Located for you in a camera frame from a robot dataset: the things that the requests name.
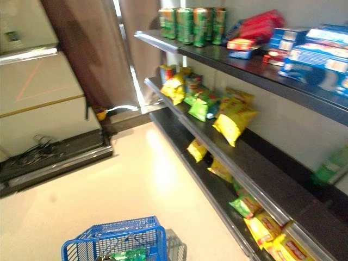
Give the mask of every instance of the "blue box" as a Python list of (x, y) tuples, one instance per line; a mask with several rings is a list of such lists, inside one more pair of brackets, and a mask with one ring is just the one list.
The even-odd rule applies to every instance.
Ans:
[(284, 41), (284, 40), (278, 39), (278, 38), (271, 38), (271, 40), (269, 42), (270, 48), (284, 50), (284, 51), (291, 50), (295, 45), (296, 45), (295, 41)]
[(348, 49), (307, 43), (295, 46), (289, 59), (340, 73), (346, 73), (348, 70)]
[(308, 31), (307, 28), (275, 28), (272, 37), (301, 44), (305, 42)]
[(238, 59), (245, 59), (249, 60), (251, 57), (253, 57), (255, 54), (257, 54), (260, 50), (261, 46), (258, 48), (253, 48), (248, 51), (230, 51), (228, 53), (228, 56), (231, 58), (238, 58)]
[(284, 66), (279, 70), (279, 75), (318, 86), (327, 91), (348, 97), (348, 73), (340, 73), (310, 66), (298, 61), (285, 58)]
[(321, 27), (309, 30), (306, 42), (348, 48), (348, 27), (329, 24), (323, 24)]

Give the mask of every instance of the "black shelf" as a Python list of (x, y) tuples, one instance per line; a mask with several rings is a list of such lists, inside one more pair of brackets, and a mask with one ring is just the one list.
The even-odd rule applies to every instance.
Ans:
[(209, 172), (208, 164), (204, 160), (196, 163), (187, 152), (186, 148), (193, 141), (194, 136), (180, 123), (178, 117), (169, 108), (164, 108), (150, 113), (150, 118), (165, 134), (180, 160), (245, 254), (250, 257), (256, 256), (262, 261), (274, 261), (265, 251), (260, 251), (242, 216), (228, 204), (236, 197), (231, 185)]
[(158, 30), (138, 31), (135, 36), (164, 51), (186, 55), (348, 126), (348, 98), (279, 76), (279, 67), (263, 63), (261, 57), (251, 60), (230, 58), (225, 47), (184, 45), (162, 37)]
[[(257, 148), (252, 147), (250, 140), (254, 139), (253, 136), (255, 136), (252, 131), (247, 129), (236, 142), (236, 147), (233, 148), (212, 127), (213, 120), (201, 122), (195, 119), (187, 113), (189, 110), (187, 104), (181, 103), (174, 106), (170, 99), (160, 93), (158, 86), (161, 86), (161, 81), (159, 77), (147, 78), (145, 83), (159, 94), (169, 109), (179, 118), (182, 125), (195, 137), (199, 138), (213, 156), (228, 167), (235, 179), (260, 202), (263, 208), (279, 224), (284, 225), (289, 221), (297, 222), (299, 220), (299, 224), (303, 229), (295, 229), (297, 233), (295, 236), (303, 239), (311, 253), (314, 253), (316, 257), (320, 257), (320, 260), (342, 260), (340, 259), (342, 256), (348, 256), (345, 249), (332, 251), (334, 238), (344, 237), (344, 240), (348, 241), (347, 227), (326, 211), (323, 215), (328, 219), (330, 218), (330, 222), (339, 228), (335, 231), (345, 231), (346, 233), (336, 233), (325, 226), (321, 227), (321, 232), (315, 231), (313, 225), (310, 225), (308, 215), (305, 216), (304, 213), (308, 209), (316, 209), (315, 214), (320, 216), (320, 210), (326, 209), (325, 206), (291, 178), (289, 173), (284, 172), (289, 168), (278, 167), (277, 164), (272, 162), (280, 157), (274, 157), (273, 155), (273, 159), (268, 159), (263, 153), (258, 152)], [(260, 144), (266, 142), (260, 137), (258, 139)], [(293, 159), (282, 159), (283, 164), (286, 165), (287, 162), (290, 166), (294, 165)], [(324, 235), (330, 233), (332, 233), (331, 240), (327, 240)]]

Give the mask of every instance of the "snack bag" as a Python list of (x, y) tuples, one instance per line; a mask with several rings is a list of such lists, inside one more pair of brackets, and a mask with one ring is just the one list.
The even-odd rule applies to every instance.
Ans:
[(200, 121), (206, 121), (208, 105), (204, 100), (197, 99), (189, 110), (189, 114), (196, 117)]
[(180, 69), (180, 72), (182, 72), (186, 76), (190, 75), (193, 72), (193, 69), (190, 66), (187, 66), (187, 67), (180, 66), (179, 69)]
[(214, 158), (213, 163), (208, 170), (225, 181), (232, 183), (232, 175), (216, 158)]
[(198, 97), (204, 100), (209, 107), (219, 100), (217, 94), (210, 91), (208, 88), (205, 88), (205, 91), (200, 92)]
[(207, 119), (212, 119), (215, 117), (215, 115), (219, 112), (220, 107), (220, 101), (217, 101), (212, 106), (208, 108), (207, 112)]
[(192, 106), (201, 93), (208, 92), (208, 91), (209, 91), (208, 88), (203, 86), (199, 86), (195, 89), (191, 89), (189, 92), (186, 92), (184, 102)]
[(282, 233), (273, 241), (276, 261), (314, 261), (313, 258), (289, 235)]
[(265, 211), (251, 219), (244, 219), (244, 221), (261, 249), (264, 248), (265, 242), (271, 242), (281, 233), (281, 227)]
[(270, 254), (275, 261), (284, 261), (283, 259), (281, 259), (279, 257), (279, 255), (277, 254), (277, 251), (274, 248), (273, 242), (264, 242), (263, 243), (263, 248), (266, 249), (266, 251), (268, 252), (268, 254)]
[(197, 88), (202, 85), (203, 81), (203, 76), (198, 75), (195, 73), (191, 73), (190, 76), (188, 76), (185, 79), (185, 92), (187, 94), (196, 94), (197, 93)]
[(233, 188), (238, 196), (246, 192), (246, 190), (235, 179), (233, 180)]
[(187, 150), (194, 156), (196, 162), (200, 162), (207, 154), (207, 149), (197, 139), (190, 143)]
[(177, 73), (167, 80), (161, 89), (161, 93), (170, 97), (174, 105), (178, 105), (185, 97), (184, 77), (182, 73)]
[(238, 211), (244, 218), (250, 219), (255, 212), (261, 209), (260, 204), (247, 191), (243, 189), (243, 193), (239, 197), (229, 202), (229, 204)]
[(216, 118), (219, 117), (220, 113), (223, 113), (229, 107), (236, 106), (238, 101), (242, 104), (249, 105), (253, 101), (253, 99), (254, 96), (252, 94), (226, 87), (225, 93), (222, 96), (220, 110), (217, 113)]
[(241, 103), (236, 103), (234, 106), (226, 108), (226, 110), (219, 115), (213, 127), (234, 147), (235, 141), (256, 114), (257, 111), (249, 106), (241, 106)]

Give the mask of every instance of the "cable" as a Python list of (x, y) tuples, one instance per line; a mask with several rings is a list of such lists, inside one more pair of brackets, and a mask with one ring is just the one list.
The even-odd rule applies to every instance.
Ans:
[(33, 140), (37, 145), (27, 149), (23, 152), (12, 164), (11, 166), (28, 166), (38, 163), (44, 159), (58, 156), (59, 153), (55, 153), (56, 147), (52, 144), (54, 137), (46, 136), (42, 134), (35, 135)]

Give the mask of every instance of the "red package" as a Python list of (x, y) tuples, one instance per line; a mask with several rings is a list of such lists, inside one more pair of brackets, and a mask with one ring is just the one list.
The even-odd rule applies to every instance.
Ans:
[(275, 27), (284, 26), (284, 17), (276, 9), (247, 18), (243, 21), (243, 25), (247, 26), (251, 24), (257, 24), (262, 20), (271, 20), (274, 23)]
[(248, 51), (255, 45), (255, 40), (236, 38), (227, 42), (227, 49)]
[(271, 20), (263, 20), (257, 24), (242, 25), (239, 37), (244, 39), (255, 39), (258, 44), (268, 42), (274, 31), (274, 24)]

